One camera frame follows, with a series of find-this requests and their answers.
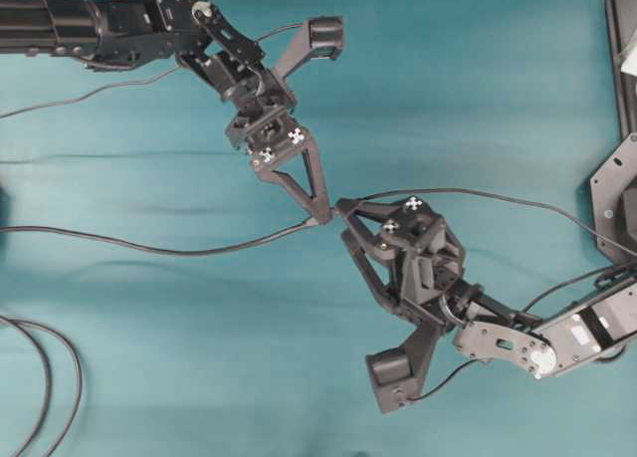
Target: robotic arm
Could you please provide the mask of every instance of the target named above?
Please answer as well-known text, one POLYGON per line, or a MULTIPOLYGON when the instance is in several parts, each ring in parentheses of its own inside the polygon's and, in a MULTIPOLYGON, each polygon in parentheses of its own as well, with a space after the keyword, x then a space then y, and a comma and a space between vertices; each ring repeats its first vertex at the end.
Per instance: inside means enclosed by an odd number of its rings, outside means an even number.
POLYGON ((442 215, 416 196, 391 204, 341 199, 342 240, 376 302, 416 327, 400 347, 366 359, 380 410, 419 399, 438 340, 470 359, 507 360, 535 379, 563 375, 637 338, 637 270, 600 277, 597 290, 554 317, 518 312, 463 280, 465 250, 442 215), (361 218, 375 221, 371 231, 361 218), (387 269, 384 282, 369 258, 387 269))
POLYGON ((320 224, 331 219, 319 151, 291 113, 297 99, 286 78, 311 59, 338 58, 339 17, 309 19, 273 69, 258 41, 235 30, 202 0, 0 0, 0 54, 72 58, 96 72, 137 69, 174 56, 238 112, 226 134, 251 155, 260 179, 283 186, 320 224), (213 56, 206 49, 216 43, 213 56), (310 190, 278 168, 301 155, 310 190))

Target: wire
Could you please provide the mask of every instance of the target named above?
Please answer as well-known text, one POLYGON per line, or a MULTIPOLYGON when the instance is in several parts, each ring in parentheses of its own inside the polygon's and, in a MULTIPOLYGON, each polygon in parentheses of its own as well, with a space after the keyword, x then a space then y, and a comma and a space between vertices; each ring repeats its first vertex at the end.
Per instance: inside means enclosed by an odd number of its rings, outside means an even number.
POLYGON ((610 245, 619 248, 620 250, 622 250, 623 252, 625 252, 625 253, 627 253, 627 254, 629 254, 631 256, 637 257, 637 253, 634 252, 633 250, 631 250, 629 248, 626 248, 623 245, 620 245, 616 241, 613 241, 610 238, 607 238, 607 237, 605 237, 604 235, 602 235, 600 233, 597 233, 590 226, 588 226, 586 223, 581 221, 579 218, 577 218, 573 214, 568 213, 567 211, 565 211, 565 210, 563 210, 563 209, 561 209, 561 208, 559 208, 557 206, 549 205, 547 203, 541 203, 541 202, 537 202, 537 201, 522 200, 520 198, 513 198, 511 196, 500 195, 500 194, 497 194, 497 193, 489 193, 489 192, 486 192, 486 191, 472 190, 472 189, 469 189, 469 188, 414 188, 414 189, 410 189, 410 190, 393 190, 393 191, 386 191, 386 192, 383 192, 383 193, 376 193, 374 195, 369 195, 369 196, 366 196, 366 197, 361 198, 361 199, 362 200, 373 200, 373 199, 384 198, 384 197, 393 196, 393 195, 428 194, 428 193, 464 193, 464 194, 467 194, 467 195, 481 196, 483 198, 491 198, 492 200, 506 201, 506 202, 515 203, 515 204, 518 204, 518 205, 530 206, 530 207, 533 207, 533 208, 542 208, 544 210, 549 210, 549 211, 552 211, 554 213, 557 213, 557 214, 562 215, 563 217, 569 219, 570 221, 575 223, 577 226, 579 226, 580 228, 586 230, 591 235, 596 236, 600 240, 603 240, 604 242, 609 243, 610 245))
POLYGON ((169 76, 173 72, 176 72, 176 71, 178 71, 180 69, 182 69, 181 66, 176 66, 176 67, 173 67, 172 69, 168 69, 167 71, 162 72, 161 74, 159 74, 157 76, 154 76, 154 77, 151 77, 150 79, 146 79, 146 80, 126 81, 126 82, 117 82, 117 83, 114 83, 114 84, 107 84, 105 86, 98 87, 97 89, 94 89, 93 91, 90 91, 87 94, 84 94, 83 96, 77 97, 76 99, 67 99, 67 100, 63 100, 63 101, 46 102, 44 104, 38 104, 38 105, 35 105, 35 106, 24 107, 23 109, 17 109, 16 111, 11 111, 11 112, 6 112, 4 114, 0 114, 0 119, 7 118, 7 117, 13 116, 13 115, 24 114, 26 112, 38 111, 40 109, 48 109, 48 108, 51 108, 51 107, 69 106, 69 105, 72 105, 72 104, 77 104, 79 102, 82 102, 82 101, 85 101, 86 99, 91 98, 95 94, 98 94, 98 93, 103 92, 103 91, 107 91, 109 89, 117 89, 117 88, 121 88, 121 87, 132 87, 132 86, 149 86, 151 84, 154 84, 157 81, 160 81, 164 77, 169 76))
POLYGON ((0 323, 4 323, 8 327, 13 328, 15 331, 20 333, 35 348, 36 352, 38 353, 38 356, 40 357, 40 360, 42 361, 42 367, 44 369, 45 391, 44 391, 44 398, 42 399, 42 406, 40 407, 40 412, 38 414, 38 418, 33 428, 31 429, 29 436, 22 443, 22 445, 20 445, 18 450, 16 450, 12 454, 13 457, 20 457, 22 454, 24 454, 25 450, 27 450, 27 448, 31 445, 31 443, 33 442, 33 439, 35 439, 36 436, 40 433, 40 430, 42 430, 42 425, 44 424, 44 420, 47 416, 47 413, 49 412, 49 406, 51 404, 51 389, 53 386, 53 380, 51 377, 51 363, 49 362, 49 357, 44 352, 40 344, 28 332, 23 330, 18 324, 16 324, 14 321, 8 318, 5 318, 3 316, 0 316, 0 323))
POLYGON ((313 228, 319 224, 314 218, 308 218, 307 220, 299 223, 298 225, 291 226, 281 231, 277 231, 270 235, 257 238, 251 241, 240 243, 238 245, 225 246, 222 248, 212 248, 209 250, 196 250, 196 251, 180 251, 180 250, 168 250, 164 248, 155 248, 152 246, 139 245, 137 243, 131 243, 119 238, 112 238, 110 236, 95 235, 93 233, 85 233, 82 231, 67 230, 64 228, 55 228, 51 226, 5 226, 0 227, 0 233, 53 233, 56 235, 71 236, 73 238, 80 238, 91 241, 99 241, 102 243, 108 243, 123 248, 131 248, 136 251, 142 251, 144 253, 152 253, 156 255, 168 255, 168 256, 181 256, 181 257, 197 257, 197 256, 211 256, 221 255, 223 253, 231 253, 234 251, 246 250, 249 248, 255 248, 257 246, 266 245, 273 241, 279 240, 285 236, 297 233, 298 231, 305 230, 306 228, 313 228))
POLYGON ((272 36, 276 36, 277 34, 281 34, 282 32, 291 31, 293 29, 300 29, 303 27, 303 22, 298 22, 295 24, 289 24, 287 26, 278 27, 277 29, 273 29, 267 34, 264 34, 260 38, 257 39, 257 42, 265 41, 266 39, 271 38, 272 36))
POLYGON ((27 321, 27 320, 12 320, 12 322, 20 327, 26 327, 26 328, 31 328, 34 330, 38 330, 41 331, 43 333, 47 333, 48 335, 54 337, 55 339, 57 339, 60 343, 62 343, 65 348, 67 349, 67 351, 69 352, 69 354, 71 355, 71 358, 73 360, 73 364, 75 367, 75 374, 76 374, 76 395, 75 395, 75 399, 74 399, 74 404, 73 404, 73 408, 71 410, 71 414, 69 415, 69 417, 67 418, 67 421, 62 429, 62 431, 60 432, 60 434, 58 435, 58 437, 56 438, 56 440, 49 446, 49 448, 47 449, 47 452, 44 454, 45 457, 50 457, 55 451, 56 449, 60 446, 60 444, 62 443, 62 441, 65 439, 65 437, 67 436, 67 434, 69 433, 69 430, 71 429, 71 426, 73 425, 73 422, 76 418, 76 415, 78 414, 78 409, 80 408, 80 402, 82 401, 82 393, 84 390, 84 381, 83 381, 83 372, 82 372, 82 363, 80 361, 80 356, 78 355, 78 352, 76 351, 75 347, 73 346, 73 344, 61 333, 59 333, 58 331, 43 325, 41 323, 36 323, 33 321, 27 321))
POLYGON ((458 375, 462 370, 466 369, 467 367, 469 367, 472 364, 475 364, 476 362, 480 362, 478 359, 472 359, 472 360, 468 360, 467 362, 465 362, 462 365, 459 365, 458 367, 456 367, 454 369, 454 371, 449 374, 445 380, 443 380, 441 383, 439 383, 436 387, 434 387, 433 389, 431 389, 429 392, 422 394, 418 397, 410 397, 409 400, 410 402, 418 402, 419 400, 425 400, 428 397, 431 397, 432 395, 434 395, 435 393, 439 392, 440 390, 443 389, 443 387, 445 385, 447 385, 449 382, 451 382, 451 380, 456 377, 456 375, 458 375))
POLYGON ((625 353, 626 353, 626 346, 624 346, 622 349, 620 349, 614 355, 610 355, 609 357, 599 357, 594 362, 596 362, 598 364, 610 364, 612 362, 616 362, 619 359, 621 359, 624 356, 625 353))
POLYGON ((577 277, 572 278, 570 280, 567 280, 567 281, 564 281, 562 283, 559 283, 558 285, 553 286, 552 288, 544 291, 541 295, 539 295, 536 298, 532 299, 526 306, 523 307, 522 312, 526 313, 528 310, 530 310, 533 306, 535 306, 541 300, 543 300, 547 296, 552 295, 553 293, 561 290, 562 288, 566 288, 567 286, 574 285, 575 283, 579 283, 580 281, 583 281, 583 280, 585 280, 587 278, 592 278, 593 276, 600 275, 601 273, 613 270, 615 268, 617 268, 617 266, 615 266, 615 265, 605 266, 604 268, 598 268, 596 270, 589 271, 587 273, 584 273, 583 275, 580 275, 580 276, 577 276, 577 277))

